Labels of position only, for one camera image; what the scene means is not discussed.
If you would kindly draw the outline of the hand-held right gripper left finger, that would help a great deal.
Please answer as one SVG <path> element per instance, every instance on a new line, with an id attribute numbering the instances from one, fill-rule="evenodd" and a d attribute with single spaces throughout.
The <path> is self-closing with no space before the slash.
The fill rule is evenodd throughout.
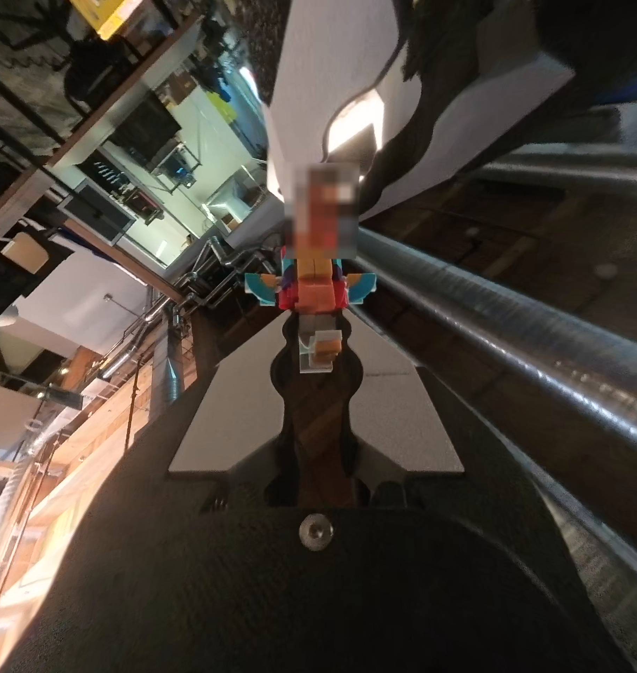
<path id="1" fill-rule="evenodd" d="M 297 457 L 273 366 L 288 346 L 285 311 L 217 365 L 168 475 L 177 480 L 295 479 Z"/>

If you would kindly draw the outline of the colourful toy brick fish body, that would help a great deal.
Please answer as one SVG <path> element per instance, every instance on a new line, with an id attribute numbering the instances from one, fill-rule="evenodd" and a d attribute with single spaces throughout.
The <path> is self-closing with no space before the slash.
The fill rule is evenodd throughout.
<path id="1" fill-rule="evenodd" d="M 330 373 L 342 351 L 340 312 L 361 305 L 376 290 L 374 273 L 344 274 L 339 258 L 289 258 L 281 249 L 281 274 L 246 273 L 244 290 L 262 306 L 298 316 L 299 369 L 302 374 Z"/>

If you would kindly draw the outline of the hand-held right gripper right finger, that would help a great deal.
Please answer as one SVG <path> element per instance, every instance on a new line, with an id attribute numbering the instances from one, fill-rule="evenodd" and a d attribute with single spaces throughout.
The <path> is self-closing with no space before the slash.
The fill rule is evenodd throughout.
<path id="1" fill-rule="evenodd" d="M 349 400 L 355 476 L 363 483 L 407 483 L 465 468 L 413 361 L 350 311 L 348 346 L 362 366 Z"/>

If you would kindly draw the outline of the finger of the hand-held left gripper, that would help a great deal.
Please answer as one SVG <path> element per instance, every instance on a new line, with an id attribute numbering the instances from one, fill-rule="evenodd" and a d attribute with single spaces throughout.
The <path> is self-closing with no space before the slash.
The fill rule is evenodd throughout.
<path id="1" fill-rule="evenodd" d="M 441 113 L 419 162 L 386 186 L 360 221 L 454 177 L 574 76 L 572 67 L 544 52 L 480 76 Z"/>
<path id="2" fill-rule="evenodd" d="M 352 122 L 381 149 L 411 119 L 403 80 L 410 1 L 292 1 L 271 103 L 268 185 L 289 202 L 295 169 L 325 161 Z"/>

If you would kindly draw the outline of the cone-ended ventilation duct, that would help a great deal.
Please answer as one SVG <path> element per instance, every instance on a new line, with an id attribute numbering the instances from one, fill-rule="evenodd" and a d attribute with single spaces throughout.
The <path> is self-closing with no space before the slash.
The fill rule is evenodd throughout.
<path id="1" fill-rule="evenodd" d="M 148 422 L 155 422 L 185 391 L 182 330 L 171 308 L 163 312 L 155 340 Z"/>

